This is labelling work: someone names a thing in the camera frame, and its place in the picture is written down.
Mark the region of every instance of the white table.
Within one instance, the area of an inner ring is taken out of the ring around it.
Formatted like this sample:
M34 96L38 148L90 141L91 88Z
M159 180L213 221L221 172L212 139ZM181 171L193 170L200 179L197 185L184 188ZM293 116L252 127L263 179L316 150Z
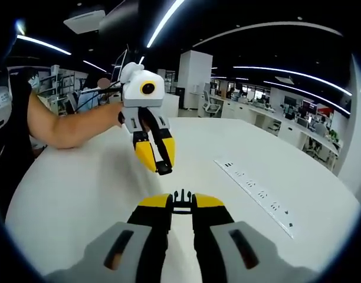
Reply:
M242 112L246 112L243 116L242 119L251 123L251 124L255 124L257 115L263 115L266 116L270 119L273 120L278 120L282 123L282 126L284 127L292 127L293 129L297 129L298 131L300 131L301 133L303 133L306 136L311 137L312 139L315 139L317 142L319 142L320 144L322 144L324 147L328 148L332 153L334 153L336 156L339 156L339 151L336 149L336 147L334 146L334 144L327 140L324 137L319 136L318 134L312 132L311 130L297 124L294 121L291 121L289 119L286 119L282 114L280 113L272 113L270 111L258 108L258 107L254 107L251 105L247 105L244 103L239 103L237 101L232 101L230 99L227 98L223 98L220 96L211 96L211 98L219 100L219 101L224 101L225 103L231 103L235 109L235 111L238 110L238 107L242 108ZM249 110L250 112L252 112L252 114L247 115L247 110Z
M216 196L235 221L273 241L293 266L323 270L345 242L360 207L322 165L270 133L241 120L170 119L176 141L173 173L149 172L128 135L114 127L82 148L48 148L31 166L6 217L13 239L41 274L69 268L84 248L117 221L127 221L149 195L190 190ZM291 239L214 162L235 157L294 215ZM162 282L201 282L191 217L174 215Z

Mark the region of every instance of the shelf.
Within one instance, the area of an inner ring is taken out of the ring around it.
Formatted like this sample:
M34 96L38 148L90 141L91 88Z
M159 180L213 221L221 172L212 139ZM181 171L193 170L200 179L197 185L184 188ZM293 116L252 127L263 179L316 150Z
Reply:
M57 75L49 75L48 77L44 77L42 79L40 79L40 81L46 81L49 80L50 78L55 78Z
M47 90L41 91L41 92L38 93L38 94L46 93L46 92L48 92L48 91L52 91L52 90L55 90L55 89L56 89L56 87L51 87L51 88L49 88L49 89L47 89Z
M65 76L63 76L63 77L61 77L61 78L70 78L70 77L73 77L74 75L65 75Z

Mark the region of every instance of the black ceiling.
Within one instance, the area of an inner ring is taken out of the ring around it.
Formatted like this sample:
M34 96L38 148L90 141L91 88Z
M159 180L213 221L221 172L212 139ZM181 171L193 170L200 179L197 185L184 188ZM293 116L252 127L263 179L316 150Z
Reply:
M52 65L80 71L95 71L83 63L92 62L108 72L112 72L116 57L125 46L122 38L116 44L116 52L99 40L98 32L77 35L67 28L63 21L76 10L99 5L108 14L122 1L67 1L59 5L24 6L19 17L25 20L27 36L43 40L72 53L71 56L48 48L17 40L8 60L9 65ZM152 48L146 49L152 32L173 3L173 0L141 0L145 3L140 21L142 29L137 34L138 58L145 55L144 65L152 71L158 68L178 70L179 56L193 49L214 56L213 73L224 77L245 77L253 84L263 84L263 80L276 83L275 75L260 70L233 69L235 65L280 68L310 74L337 84L343 88L349 85L349 64L355 42L351 35L357 31L357 12L351 8L321 8L316 5L277 4L266 5L256 1L231 0L185 0L173 17L162 29ZM344 37L310 27L262 27L235 32L201 44L193 45L216 34L252 24L276 21L309 22L333 28ZM342 92L322 83L292 75L293 87L321 95L338 103Z

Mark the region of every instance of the desk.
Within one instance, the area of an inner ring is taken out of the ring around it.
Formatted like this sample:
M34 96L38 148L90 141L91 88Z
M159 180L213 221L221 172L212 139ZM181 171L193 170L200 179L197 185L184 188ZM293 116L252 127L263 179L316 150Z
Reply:
M296 146L299 149L302 150L302 147L304 145L302 140L305 141L306 136L309 136L312 139L315 139L320 144L322 144L324 147L328 148L336 156L339 156L339 151L336 149L336 147L331 141L297 124L295 121L286 119L281 113L272 113L270 111L261 108L239 103L237 101L232 101L230 99L222 98L220 96L211 96L211 98L224 102L224 106L222 109L223 115L221 116L222 118L241 119L241 120L245 120L250 124L256 124L258 115L266 116L269 119L280 121L283 129L285 129L285 127L291 127L292 129L297 130L300 133L304 134L305 136L302 136L300 138L300 141L296 141L294 144L294 145L297 144Z
M144 168L129 136L118 127L79 149L48 148L34 162L14 194L6 225L41 274L79 261L88 243L117 221L127 221L143 198L182 188L222 200L235 221L245 221L273 241L286 262L324 270L360 210L337 177L295 147L244 121L169 121L176 141L175 167L169 175ZM229 146L223 146L227 140ZM299 227L294 239L213 161L227 156L237 158L292 211ZM162 282L201 282L191 216L173 215Z

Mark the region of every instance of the electrical outlet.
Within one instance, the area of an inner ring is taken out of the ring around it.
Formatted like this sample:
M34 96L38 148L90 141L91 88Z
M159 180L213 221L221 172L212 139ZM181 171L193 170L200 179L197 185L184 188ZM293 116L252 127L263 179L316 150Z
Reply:
M267 194L265 191L261 190L259 193L258 193L258 196L261 198L261 199L264 199L267 197Z
M291 237L295 234L295 221L292 214L268 190L250 178L245 170L232 161L214 160L257 204L259 204Z
M246 181L246 185L249 187L255 187L255 182L253 180Z

